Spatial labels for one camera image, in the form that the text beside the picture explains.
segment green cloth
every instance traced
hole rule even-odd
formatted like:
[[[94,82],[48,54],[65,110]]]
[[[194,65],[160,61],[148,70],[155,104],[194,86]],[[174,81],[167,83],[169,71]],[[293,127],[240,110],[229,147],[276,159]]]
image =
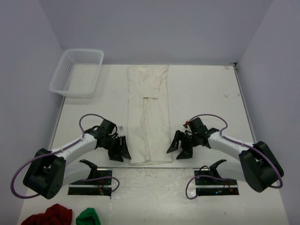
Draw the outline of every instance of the green cloth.
[[[76,225],[101,225],[94,208],[87,208],[76,218]]]

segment white wall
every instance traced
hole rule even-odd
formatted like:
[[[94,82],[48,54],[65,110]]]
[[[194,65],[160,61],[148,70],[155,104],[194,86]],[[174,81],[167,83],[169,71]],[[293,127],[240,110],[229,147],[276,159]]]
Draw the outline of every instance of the white wall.
[[[258,140],[281,163],[280,193],[291,224],[299,224],[300,1],[274,0],[238,63]]]
[[[37,0],[0,1],[0,224],[14,225],[23,201],[10,192],[20,165],[47,148],[61,97],[48,90],[62,49]],[[16,190],[25,194],[21,184]]]
[[[228,64],[272,0],[40,0],[63,49],[96,48],[112,64]]]

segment white garment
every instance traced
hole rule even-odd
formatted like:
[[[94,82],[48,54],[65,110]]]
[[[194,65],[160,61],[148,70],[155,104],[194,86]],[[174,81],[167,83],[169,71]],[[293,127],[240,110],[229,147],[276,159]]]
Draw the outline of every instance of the white garment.
[[[131,165],[172,162],[168,66],[135,66],[127,71],[129,100],[127,144]]]

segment white table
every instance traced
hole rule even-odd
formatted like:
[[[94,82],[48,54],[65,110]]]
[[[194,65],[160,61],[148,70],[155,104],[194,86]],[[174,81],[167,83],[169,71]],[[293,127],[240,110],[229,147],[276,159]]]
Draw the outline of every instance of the white table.
[[[97,91],[92,99],[66,98],[53,140],[59,147],[80,135],[79,118],[96,113],[123,126],[126,135],[128,117],[129,65],[103,65]],[[168,72],[169,114],[172,138],[177,129],[192,116],[212,113],[229,123],[226,134],[253,142],[246,112],[240,95],[233,67],[224,66],[170,66]],[[203,117],[208,128],[222,128],[216,118]],[[87,117],[85,128],[99,124],[100,119]],[[100,167],[113,167],[113,176],[121,186],[112,198],[105,196],[68,196],[68,187],[51,200],[37,197],[25,200],[19,224],[28,216],[44,212],[59,203],[73,209],[74,220],[87,207],[94,207],[102,224],[288,224],[278,190],[268,188],[256,193],[245,182],[238,181],[239,196],[185,198],[186,182],[193,176],[192,168],[211,165],[220,160],[235,160],[228,155],[204,147],[194,148],[194,157],[175,160],[173,163],[148,165],[147,168],[129,168],[129,163],[111,161],[107,151],[97,149],[81,158]],[[190,193],[195,193],[191,186]]]

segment red fabric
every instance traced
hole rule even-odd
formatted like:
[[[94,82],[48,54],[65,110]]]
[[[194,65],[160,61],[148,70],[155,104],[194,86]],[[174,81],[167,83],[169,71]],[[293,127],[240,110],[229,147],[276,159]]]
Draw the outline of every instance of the red fabric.
[[[72,210],[55,204],[48,208],[45,213],[28,217],[21,225],[71,225]]]

